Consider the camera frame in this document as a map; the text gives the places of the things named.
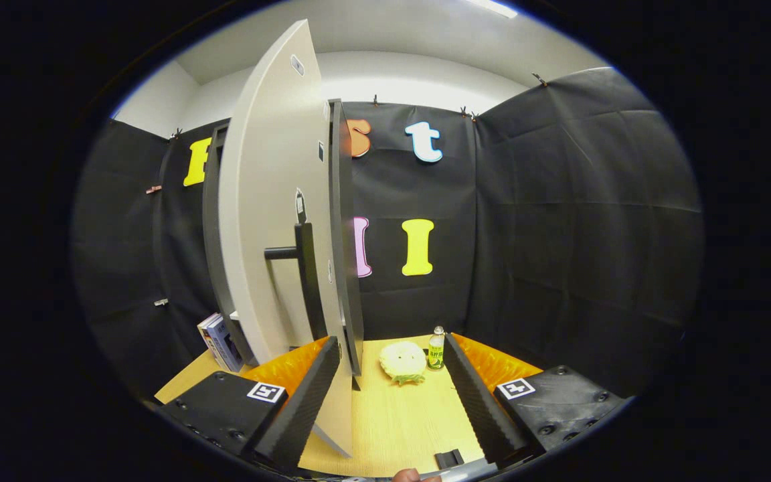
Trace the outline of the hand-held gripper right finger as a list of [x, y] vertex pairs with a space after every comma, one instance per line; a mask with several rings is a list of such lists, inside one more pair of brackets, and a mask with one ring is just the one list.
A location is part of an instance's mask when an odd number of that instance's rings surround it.
[[444, 336], [444, 363], [484, 458], [498, 467], [568, 449], [629, 403], [565, 364], [541, 370], [458, 333]]

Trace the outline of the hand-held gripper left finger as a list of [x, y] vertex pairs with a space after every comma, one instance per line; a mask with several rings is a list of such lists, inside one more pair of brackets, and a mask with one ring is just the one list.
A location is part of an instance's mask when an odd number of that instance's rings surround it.
[[216, 370], [158, 413], [225, 458], [294, 473], [340, 360], [323, 337], [242, 375]]

